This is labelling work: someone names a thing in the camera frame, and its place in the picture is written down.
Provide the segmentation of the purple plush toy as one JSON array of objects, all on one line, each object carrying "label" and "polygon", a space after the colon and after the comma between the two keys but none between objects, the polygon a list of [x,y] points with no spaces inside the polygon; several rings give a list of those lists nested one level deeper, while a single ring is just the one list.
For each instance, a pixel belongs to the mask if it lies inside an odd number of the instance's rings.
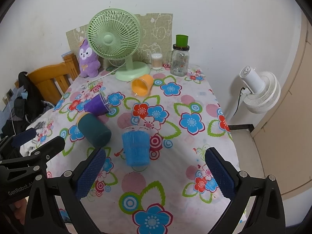
[{"label": "purple plush toy", "polygon": [[79,69],[80,77],[94,78],[98,76],[98,70],[100,69],[100,62],[98,55],[90,47],[88,40],[84,39],[79,47]]}]

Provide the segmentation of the wooden chair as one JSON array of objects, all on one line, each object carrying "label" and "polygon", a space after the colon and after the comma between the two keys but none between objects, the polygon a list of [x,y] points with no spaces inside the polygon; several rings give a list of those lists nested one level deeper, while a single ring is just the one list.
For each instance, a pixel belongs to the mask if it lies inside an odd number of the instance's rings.
[{"label": "wooden chair", "polygon": [[23,87],[34,101],[48,101],[55,105],[79,74],[77,58],[71,53],[63,58],[62,63],[44,66],[30,73],[21,72],[14,85],[17,89]]}]

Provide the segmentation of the cotton swab container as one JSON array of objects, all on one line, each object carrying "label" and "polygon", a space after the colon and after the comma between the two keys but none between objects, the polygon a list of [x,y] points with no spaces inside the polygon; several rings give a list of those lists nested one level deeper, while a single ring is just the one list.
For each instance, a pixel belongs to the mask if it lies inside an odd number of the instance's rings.
[{"label": "cotton swab container", "polygon": [[151,67],[153,70],[160,70],[163,66],[163,55],[161,53],[151,54]]}]

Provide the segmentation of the green desk fan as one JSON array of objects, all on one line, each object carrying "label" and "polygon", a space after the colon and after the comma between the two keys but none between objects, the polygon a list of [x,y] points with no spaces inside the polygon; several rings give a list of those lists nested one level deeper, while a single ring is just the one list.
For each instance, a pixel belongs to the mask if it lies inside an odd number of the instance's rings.
[{"label": "green desk fan", "polygon": [[131,81],[150,73],[146,63],[133,61],[142,40],[141,25],[134,14],[122,9],[100,11],[89,21],[87,39],[98,56],[109,61],[124,61],[116,69],[117,80]]}]

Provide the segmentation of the dark teal cup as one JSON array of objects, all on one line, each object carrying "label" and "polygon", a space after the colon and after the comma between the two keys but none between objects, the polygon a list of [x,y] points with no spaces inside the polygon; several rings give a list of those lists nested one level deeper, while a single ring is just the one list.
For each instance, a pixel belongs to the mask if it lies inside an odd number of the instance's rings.
[{"label": "dark teal cup", "polygon": [[87,141],[95,148],[104,147],[111,140],[111,130],[92,113],[81,115],[77,126]]}]

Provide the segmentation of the white standing fan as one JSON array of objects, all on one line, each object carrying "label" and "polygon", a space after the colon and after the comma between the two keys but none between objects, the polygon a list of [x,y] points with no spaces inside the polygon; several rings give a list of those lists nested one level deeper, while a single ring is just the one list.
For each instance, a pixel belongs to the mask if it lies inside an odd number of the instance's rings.
[{"label": "white standing fan", "polygon": [[239,91],[237,104],[225,115],[227,121],[234,117],[240,105],[244,105],[254,114],[266,113],[276,105],[280,98],[281,87],[272,72],[256,72],[253,67],[245,66],[239,72],[239,78],[244,86]]}]

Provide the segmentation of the floral tablecloth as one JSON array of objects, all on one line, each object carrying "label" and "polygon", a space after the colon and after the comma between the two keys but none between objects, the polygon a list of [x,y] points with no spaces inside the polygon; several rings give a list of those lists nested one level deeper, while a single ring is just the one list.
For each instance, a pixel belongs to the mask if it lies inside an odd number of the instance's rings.
[{"label": "floral tablecloth", "polygon": [[[100,121],[112,132],[106,161],[82,203],[105,233],[208,233],[228,199],[205,163],[216,148],[238,166],[238,156],[219,103],[199,67],[175,77],[168,65],[152,71],[149,95],[138,97],[112,68],[97,78],[78,77],[52,110],[33,123],[37,136],[21,147],[24,156],[56,136],[65,148],[48,162],[48,177],[73,170],[93,151],[77,121],[83,106],[102,92],[111,111]],[[150,134],[150,163],[126,164],[124,129],[142,126]]]}]

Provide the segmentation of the beige door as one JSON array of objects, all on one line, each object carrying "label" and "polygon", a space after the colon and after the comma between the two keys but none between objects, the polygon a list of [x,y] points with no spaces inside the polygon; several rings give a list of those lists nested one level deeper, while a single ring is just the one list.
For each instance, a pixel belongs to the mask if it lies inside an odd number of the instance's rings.
[{"label": "beige door", "polygon": [[311,188],[311,24],[301,18],[297,53],[278,103],[252,132],[265,175],[284,200]]}]

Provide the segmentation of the orange plastic cup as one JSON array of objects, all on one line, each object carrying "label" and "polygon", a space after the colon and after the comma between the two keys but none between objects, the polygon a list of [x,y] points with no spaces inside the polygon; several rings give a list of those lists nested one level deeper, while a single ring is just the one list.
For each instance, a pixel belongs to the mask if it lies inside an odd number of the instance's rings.
[{"label": "orange plastic cup", "polygon": [[131,89],[133,94],[139,97],[145,97],[150,93],[153,86],[153,77],[145,74],[131,81]]}]

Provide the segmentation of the purple plastic cup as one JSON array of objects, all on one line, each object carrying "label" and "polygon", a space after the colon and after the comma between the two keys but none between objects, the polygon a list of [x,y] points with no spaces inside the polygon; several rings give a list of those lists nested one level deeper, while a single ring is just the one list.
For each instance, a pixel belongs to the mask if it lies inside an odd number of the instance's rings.
[{"label": "purple plastic cup", "polygon": [[92,113],[94,116],[101,116],[109,113],[111,111],[111,104],[105,97],[105,95],[100,92],[84,106],[84,111],[87,113]]}]

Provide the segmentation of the black clothes pile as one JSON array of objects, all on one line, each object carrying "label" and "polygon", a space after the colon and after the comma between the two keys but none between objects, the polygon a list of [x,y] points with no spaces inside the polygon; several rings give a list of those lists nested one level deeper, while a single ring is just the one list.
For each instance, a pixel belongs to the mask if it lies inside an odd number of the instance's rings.
[{"label": "black clothes pile", "polygon": [[24,132],[29,124],[53,107],[51,103],[44,101],[39,89],[25,71],[19,73],[18,83],[23,87],[23,91],[14,100],[9,119],[1,125],[1,139]]}]

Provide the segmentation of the blue plastic cup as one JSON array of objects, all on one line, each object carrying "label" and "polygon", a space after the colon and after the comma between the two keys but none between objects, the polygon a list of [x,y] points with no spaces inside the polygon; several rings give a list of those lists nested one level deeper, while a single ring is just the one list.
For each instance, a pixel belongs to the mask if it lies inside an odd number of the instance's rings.
[{"label": "blue plastic cup", "polygon": [[122,134],[126,164],[131,167],[147,166],[150,163],[150,134],[147,128],[132,126]]}]

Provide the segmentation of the beige patterned wall panel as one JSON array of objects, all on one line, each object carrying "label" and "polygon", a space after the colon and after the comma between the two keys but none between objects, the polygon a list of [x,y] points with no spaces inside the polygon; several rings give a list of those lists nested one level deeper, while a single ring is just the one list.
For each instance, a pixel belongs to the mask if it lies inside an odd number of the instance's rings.
[{"label": "beige patterned wall panel", "polygon": [[[172,22],[170,13],[137,14],[142,32],[140,46],[133,54],[133,61],[151,62],[151,54],[162,53],[163,61],[167,60],[167,53],[172,49]],[[79,56],[79,46],[86,38],[88,25],[77,27],[66,32],[70,51]]]}]

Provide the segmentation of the glass mason jar mug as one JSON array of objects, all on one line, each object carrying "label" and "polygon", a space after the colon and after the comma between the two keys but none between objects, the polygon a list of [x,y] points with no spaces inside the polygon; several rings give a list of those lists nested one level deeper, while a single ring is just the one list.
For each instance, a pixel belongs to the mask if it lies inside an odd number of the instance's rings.
[{"label": "glass mason jar mug", "polygon": [[184,77],[188,72],[189,46],[178,47],[173,44],[172,50],[167,53],[167,61],[170,64],[170,73]]}]

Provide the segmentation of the green cup on jar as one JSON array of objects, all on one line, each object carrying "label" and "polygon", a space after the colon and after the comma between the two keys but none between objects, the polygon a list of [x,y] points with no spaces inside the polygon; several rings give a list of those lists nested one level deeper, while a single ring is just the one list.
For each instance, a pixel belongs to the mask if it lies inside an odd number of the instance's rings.
[{"label": "green cup on jar", "polygon": [[183,34],[177,34],[175,37],[175,43],[177,47],[185,48],[188,46],[188,36]]}]

